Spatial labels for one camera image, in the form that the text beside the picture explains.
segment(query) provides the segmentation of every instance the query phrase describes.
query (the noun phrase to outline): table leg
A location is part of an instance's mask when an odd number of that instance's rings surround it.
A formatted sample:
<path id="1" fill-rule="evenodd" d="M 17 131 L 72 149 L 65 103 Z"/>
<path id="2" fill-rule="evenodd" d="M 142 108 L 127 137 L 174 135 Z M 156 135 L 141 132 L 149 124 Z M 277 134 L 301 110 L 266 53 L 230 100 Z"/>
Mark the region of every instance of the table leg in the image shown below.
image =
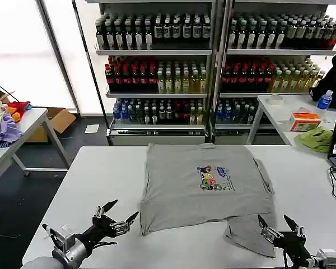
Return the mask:
<path id="1" fill-rule="evenodd" d="M 246 145 L 252 145 L 255 135 L 256 135 L 256 131 L 258 130 L 259 127 L 259 123 L 260 120 L 262 119 L 263 116 L 263 110 L 261 108 L 261 105 L 258 106 L 258 110 L 256 111 L 256 115 L 255 115 L 255 119 L 253 121 L 253 125 L 251 126 L 249 135 L 248 135 L 248 139 L 246 140 Z"/>
<path id="2" fill-rule="evenodd" d="M 20 167 L 20 169 L 24 173 L 24 176 L 28 176 L 29 172 L 26 171 L 27 170 L 26 166 L 22 163 L 22 161 L 17 157 L 16 154 L 12 155 L 12 159 L 16 162 L 17 166 Z"/>
<path id="3" fill-rule="evenodd" d="M 65 150 L 63 149 L 63 146 L 60 142 L 60 140 L 58 139 L 55 130 L 52 128 L 52 125 L 48 119 L 48 117 L 45 117 L 45 120 L 43 122 L 43 127 L 46 131 L 46 133 L 48 134 L 48 136 L 50 137 L 53 145 L 56 147 L 58 154 L 60 155 L 63 163 L 65 164 L 66 168 L 68 169 L 71 166 L 71 161 L 68 158 L 68 156 L 66 155 Z"/>

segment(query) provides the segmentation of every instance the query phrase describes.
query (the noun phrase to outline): green cloth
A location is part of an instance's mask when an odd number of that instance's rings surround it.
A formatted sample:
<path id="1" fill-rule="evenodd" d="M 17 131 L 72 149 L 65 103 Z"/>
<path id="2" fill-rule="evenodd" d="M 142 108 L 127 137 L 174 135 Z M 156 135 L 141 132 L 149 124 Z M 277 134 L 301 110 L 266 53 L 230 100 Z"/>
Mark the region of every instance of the green cloth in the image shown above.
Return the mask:
<path id="1" fill-rule="evenodd" d="M 298 135 L 298 139 L 313 151 L 329 152 L 332 134 L 332 131 L 324 127 L 318 127 Z"/>

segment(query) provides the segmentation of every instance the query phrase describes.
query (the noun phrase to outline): dark floor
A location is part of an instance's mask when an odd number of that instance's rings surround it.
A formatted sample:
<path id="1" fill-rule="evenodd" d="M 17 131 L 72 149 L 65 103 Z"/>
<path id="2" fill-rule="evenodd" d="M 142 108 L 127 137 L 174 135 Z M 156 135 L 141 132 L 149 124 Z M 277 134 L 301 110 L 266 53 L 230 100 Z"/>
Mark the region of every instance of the dark floor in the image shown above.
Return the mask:
<path id="1" fill-rule="evenodd" d="M 99 124 L 98 133 L 84 134 L 88 124 Z M 71 160 L 80 147 L 107 145 L 103 118 L 76 120 L 60 136 Z M 63 168 L 51 144 L 23 145 L 17 156 L 27 167 Z M 20 268 L 41 219 L 51 203 L 65 173 L 31 172 L 24 177 L 15 164 L 0 178 L 0 269 Z"/>

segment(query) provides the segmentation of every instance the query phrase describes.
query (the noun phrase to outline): table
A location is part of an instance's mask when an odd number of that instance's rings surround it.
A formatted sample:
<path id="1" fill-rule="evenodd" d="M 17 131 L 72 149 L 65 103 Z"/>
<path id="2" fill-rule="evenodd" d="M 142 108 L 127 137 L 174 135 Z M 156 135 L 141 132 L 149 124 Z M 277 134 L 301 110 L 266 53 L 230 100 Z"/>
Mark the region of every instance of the table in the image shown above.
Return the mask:
<path id="1" fill-rule="evenodd" d="M 273 182 L 278 230 L 288 230 L 283 214 L 305 227 L 306 247 L 336 250 L 336 201 L 326 160 L 298 152 L 287 145 L 246 146 L 259 158 Z M 57 229 L 68 225 L 75 233 L 91 226 L 98 205 L 118 199 L 109 211 L 116 221 L 125 220 L 139 209 L 146 146 L 85 146 L 80 149 L 41 224 Z M 54 247 L 40 226 L 23 264 L 50 256 Z M 226 243 L 224 222 L 210 222 L 139 235 L 139 220 L 129 234 L 113 241 L 118 245 L 95 249 L 81 268 L 272 268 L 283 267 L 283 252 L 269 259 Z"/>
<path id="2" fill-rule="evenodd" d="M 296 136 L 301 132 L 290 132 L 286 127 L 286 121 L 290 119 L 293 112 L 297 112 L 301 107 L 314 112 L 316 102 L 313 102 L 310 95 L 282 95 L 283 104 L 270 105 L 268 103 L 270 96 L 271 95 L 258 95 L 259 106 L 248 139 L 246 140 L 246 145 L 253 143 L 263 113 L 269 118 L 285 144 L 298 145 L 299 142 L 297 142 Z M 336 121 L 336 110 L 327 110 L 325 118 L 329 120 L 329 123 L 322 121 L 320 126 L 333 130 Z"/>
<path id="3" fill-rule="evenodd" d="M 13 143 L 10 147 L 0 148 L 0 176 L 9 168 L 14 161 L 23 171 L 25 175 L 28 175 L 30 171 L 67 171 L 71 165 L 71 161 L 64 152 L 63 146 L 60 143 L 50 120 L 46 116 L 47 108 L 32 108 L 25 112 L 22 119 L 17 123 L 17 128 L 22 130 L 23 135 Z M 15 152 L 25 143 L 25 141 L 42 125 L 50 137 L 53 145 L 56 147 L 60 158 L 62 159 L 65 167 L 62 168 L 27 168 L 16 156 Z"/>

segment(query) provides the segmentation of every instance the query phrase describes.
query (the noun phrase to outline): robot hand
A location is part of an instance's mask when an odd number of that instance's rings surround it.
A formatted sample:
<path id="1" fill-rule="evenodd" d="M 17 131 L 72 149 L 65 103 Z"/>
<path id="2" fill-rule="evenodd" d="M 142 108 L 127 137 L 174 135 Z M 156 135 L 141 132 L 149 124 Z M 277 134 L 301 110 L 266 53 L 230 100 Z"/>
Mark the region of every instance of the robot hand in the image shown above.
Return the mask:
<path id="1" fill-rule="evenodd" d="M 258 215 L 262 236 L 276 248 L 282 248 L 284 253 L 285 268 L 287 268 L 286 254 L 293 263 L 293 268 L 336 268 L 336 252 L 332 249 L 319 249 L 316 256 L 312 256 L 305 248 L 306 235 L 304 227 L 299 227 L 296 222 L 284 215 L 291 231 L 275 231 L 268 227 L 265 220 Z"/>
<path id="2" fill-rule="evenodd" d="M 134 223 L 138 212 L 130 216 L 126 221 L 116 222 L 105 213 L 109 211 L 118 200 L 107 203 L 103 207 L 98 207 L 92 217 L 92 226 L 82 234 L 73 233 L 68 227 L 63 226 L 60 230 L 53 230 L 47 224 L 43 228 L 50 235 L 55 247 L 52 251 L 52 257 L 56 260 L 50 260 L 49 257 L 39 257 L 22 268 L 54 269 L 57 264 L 61 268 L 78 269 L 82 261 L 92 254 L 95 248 L 104 245 L 117 244 L 116 242 L 102 242 L 105 237 L 115 238 L 130 231 L 130 226 Z"/>

